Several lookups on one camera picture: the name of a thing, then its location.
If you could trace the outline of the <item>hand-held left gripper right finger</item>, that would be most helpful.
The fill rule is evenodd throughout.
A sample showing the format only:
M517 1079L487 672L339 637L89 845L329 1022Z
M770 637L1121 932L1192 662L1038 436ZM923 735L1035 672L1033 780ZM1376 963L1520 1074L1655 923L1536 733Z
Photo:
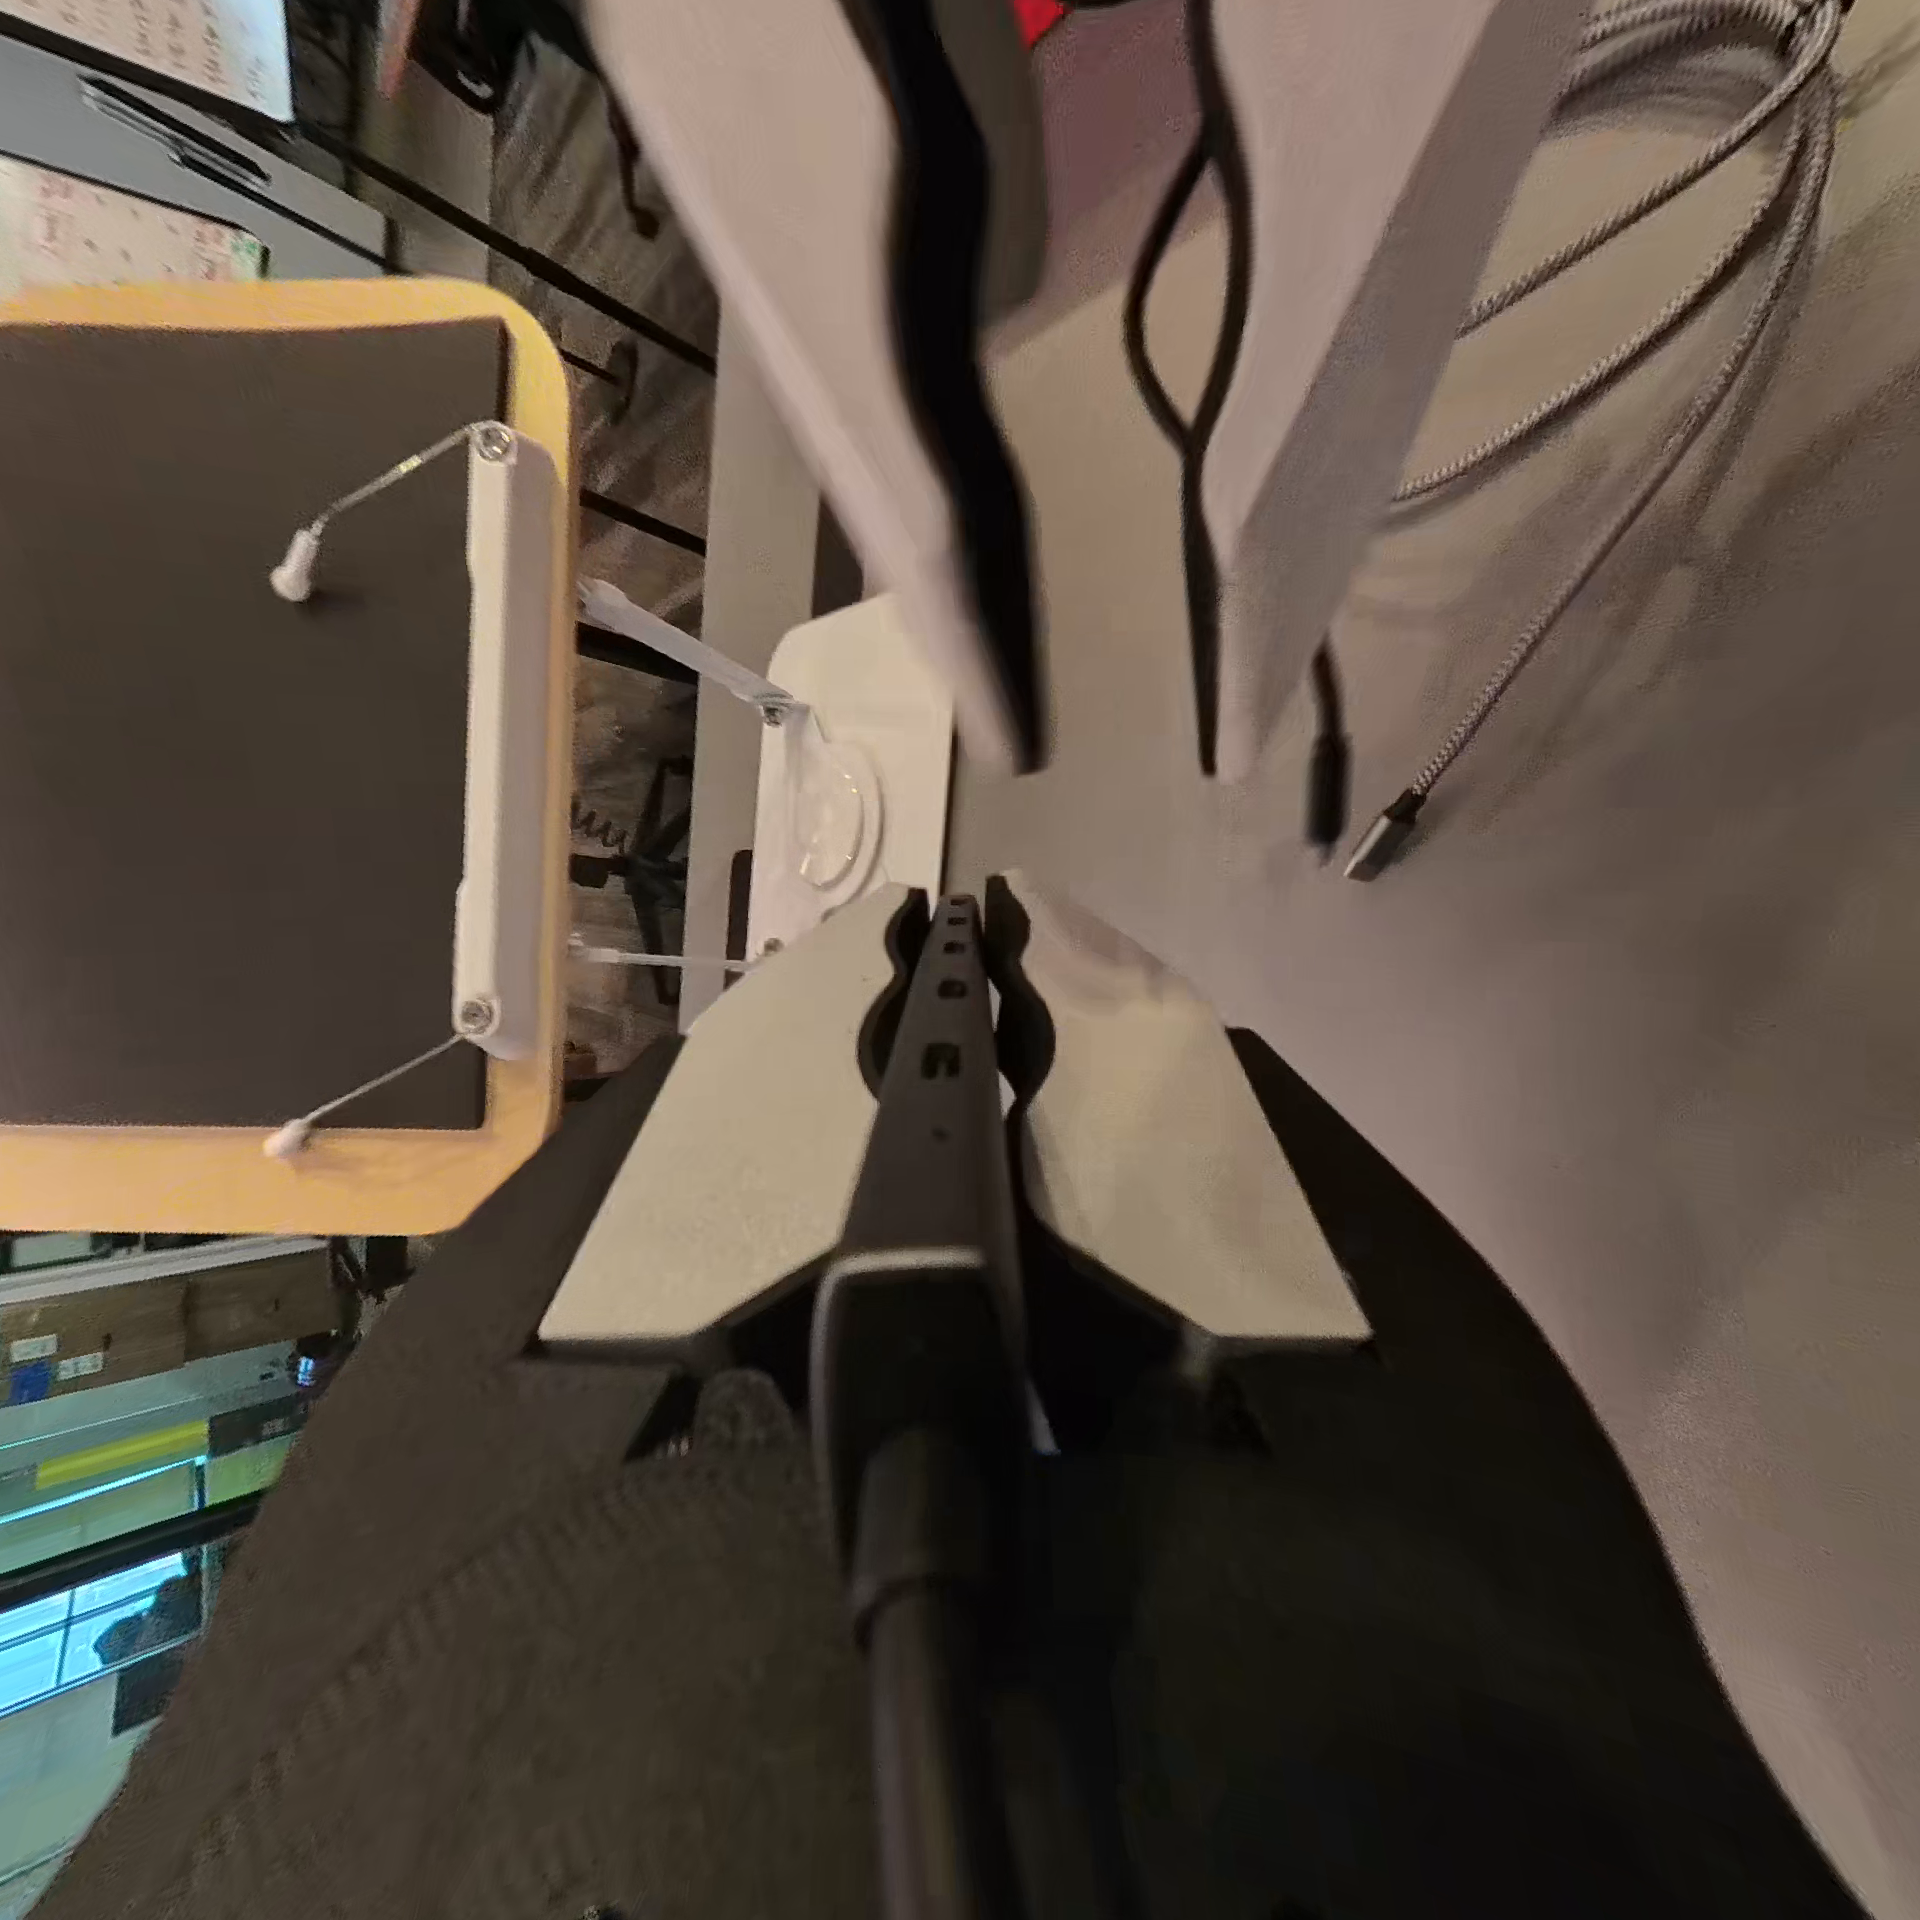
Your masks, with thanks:
M989 879L986 935L1033 1218L1216 1349L1366 1344L1214 1003L1027 872Z

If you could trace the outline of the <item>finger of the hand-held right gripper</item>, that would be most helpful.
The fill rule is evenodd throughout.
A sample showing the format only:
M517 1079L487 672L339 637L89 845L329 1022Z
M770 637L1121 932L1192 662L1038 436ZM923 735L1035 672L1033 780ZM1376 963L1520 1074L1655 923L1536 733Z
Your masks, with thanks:
M1199 730L1248 776L1400 477L1591 7L1199 7L1226 286L1199 398Z
M589 45L976 762L1046 756L1027 502L982 348L1039 287L1013 4L603 3Z

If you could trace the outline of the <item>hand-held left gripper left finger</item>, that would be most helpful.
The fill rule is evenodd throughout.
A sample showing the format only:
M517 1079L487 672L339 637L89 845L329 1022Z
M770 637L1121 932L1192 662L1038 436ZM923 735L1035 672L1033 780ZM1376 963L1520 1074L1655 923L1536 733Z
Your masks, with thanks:
M859 1037L895 983L888 932L926 911L881 884L696 1016L542 1342L683 1342L833 1248L877 1110Z

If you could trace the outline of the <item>grey usb hub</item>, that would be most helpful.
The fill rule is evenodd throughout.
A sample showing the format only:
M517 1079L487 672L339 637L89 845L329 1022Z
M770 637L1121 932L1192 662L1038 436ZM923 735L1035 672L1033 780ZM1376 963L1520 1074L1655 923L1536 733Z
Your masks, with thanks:
M984 925L974 895L927 910L893 1044L823 1271L809 1427L832 1522L897 1436L945 1434L986 1483L1031 1442L1023 1276L1000 1112Z

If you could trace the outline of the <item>wooden book stand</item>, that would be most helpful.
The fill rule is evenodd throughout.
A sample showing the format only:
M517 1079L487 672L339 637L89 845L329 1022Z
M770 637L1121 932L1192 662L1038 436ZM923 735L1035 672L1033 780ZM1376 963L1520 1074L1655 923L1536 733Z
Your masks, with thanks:
M487 1116L471 1131L318 1127L290 1158L262 1130L3 1127L3 1228L239 1235L431 1235L462 1224L559 1119L567 796L577 597L568 390L535 318L445 276L57 286L3 302L3 331L281 339L494 322L510 348L514 447L471 482L472 588L465 893L454 928L456 1014L497 998L514 1050L483 1032Z

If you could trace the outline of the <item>whiteboard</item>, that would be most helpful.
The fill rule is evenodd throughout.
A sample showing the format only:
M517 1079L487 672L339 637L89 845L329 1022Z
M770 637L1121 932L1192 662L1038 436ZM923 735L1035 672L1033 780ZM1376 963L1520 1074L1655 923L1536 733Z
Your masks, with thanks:
M2 299L58 286L262 282L267 268L251 230L2 157Z
M295 118L295 80L281 3L3 3L3 30L35 32L165 90Z

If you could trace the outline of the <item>black sheet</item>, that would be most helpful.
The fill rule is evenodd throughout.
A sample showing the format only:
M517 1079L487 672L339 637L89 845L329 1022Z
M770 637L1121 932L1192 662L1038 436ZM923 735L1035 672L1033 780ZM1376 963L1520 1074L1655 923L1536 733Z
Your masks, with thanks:
M272 1131L449 1037L496 320L7 327L2 1119Z

